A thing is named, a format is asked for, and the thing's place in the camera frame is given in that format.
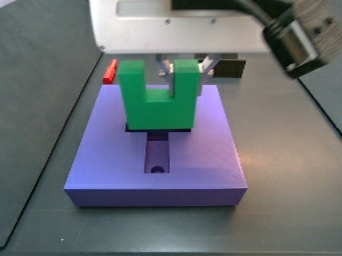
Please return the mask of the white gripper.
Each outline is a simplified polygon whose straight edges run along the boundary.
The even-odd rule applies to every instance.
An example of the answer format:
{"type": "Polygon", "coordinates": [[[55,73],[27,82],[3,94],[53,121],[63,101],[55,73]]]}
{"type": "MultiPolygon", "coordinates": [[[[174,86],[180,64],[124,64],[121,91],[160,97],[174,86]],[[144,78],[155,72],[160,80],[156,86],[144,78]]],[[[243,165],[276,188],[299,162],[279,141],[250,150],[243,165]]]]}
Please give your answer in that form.
{"type": "Polygon", "coordinates": [[[202,79],[220,61],[218,53],[267,50],[256,20],[231,10],[174,10],[171,0],[89,0],[95,42],[107,54],[157,54],[159,76],[174,96],[174,65],[164,54],[210,53],[199,63],[202,79]]]}

